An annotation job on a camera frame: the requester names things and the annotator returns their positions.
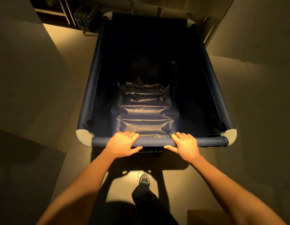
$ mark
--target person's left arm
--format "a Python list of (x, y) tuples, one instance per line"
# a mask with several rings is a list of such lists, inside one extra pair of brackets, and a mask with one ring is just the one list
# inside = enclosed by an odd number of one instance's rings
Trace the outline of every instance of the person's left arm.
[(106, 172), (116, 158), (142, 149), (131, 149), (138, 138), (135, 132), (115, 133), (102, 153), (48, 206), (37, 225), (87, 224)]

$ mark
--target foot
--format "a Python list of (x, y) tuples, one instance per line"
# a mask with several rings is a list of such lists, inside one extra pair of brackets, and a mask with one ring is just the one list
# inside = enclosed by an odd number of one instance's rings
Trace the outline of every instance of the foot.
[(139, 185), (141, 183), (147, 184), (148, 187), (150, 187), (150, 180), (149, 180), (149, 177), (147, 174), (142, 174), (142, 176), (140, 177), (140, 180), (139, 180)]

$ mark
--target laundry cart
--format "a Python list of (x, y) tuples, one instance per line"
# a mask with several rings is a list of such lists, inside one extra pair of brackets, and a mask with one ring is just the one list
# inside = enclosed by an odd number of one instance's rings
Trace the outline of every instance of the laundry cart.
[(192, 20), (106, 13), (76, 135), (105, 147), (118, 131), (140, 134), (135, 146), (175, 146), (189, 133), (199, 147), (232, 144), (237, 130)]

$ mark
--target beige plastic corner guard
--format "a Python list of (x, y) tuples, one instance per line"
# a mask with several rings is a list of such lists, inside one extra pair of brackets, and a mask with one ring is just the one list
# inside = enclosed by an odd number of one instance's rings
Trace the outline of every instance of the beige plastic corner guard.
[(92, 138), (94, 135), (88, 130), (76, 130), (77, 139), (85, 146), (92, 147)]
[(188, 27), (188, 28), (191, 27), (193, 24), (195, 24), (194, 21), (192, 21), (192, 20), (190, 20), (190, 19), (187, 20), (187, 27)]
[(107, 12), (103, 16), (106, 16), (106, 17), (108, 17), (109, 20), (111, 20), (113, 18), (113, 13), (112, 12)]
[(228, 139), (228, 145), (231, 145), (237, 139), (237, 130), (236, 129), (226, 130), (225, 132), (221, 133), (221, 136), (225, 136)]

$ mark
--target pants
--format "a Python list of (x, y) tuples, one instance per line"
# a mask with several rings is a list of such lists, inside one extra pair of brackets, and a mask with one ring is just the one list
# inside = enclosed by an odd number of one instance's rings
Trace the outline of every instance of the pants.
[(177, 221), (170, 211), (162, 205), (158, 197), (150, 191), (147, 184), (139, 184), (132, 192), (132, 199), (136, 204), (137, 211), (143, 221), (147, 224), (175, 224)]

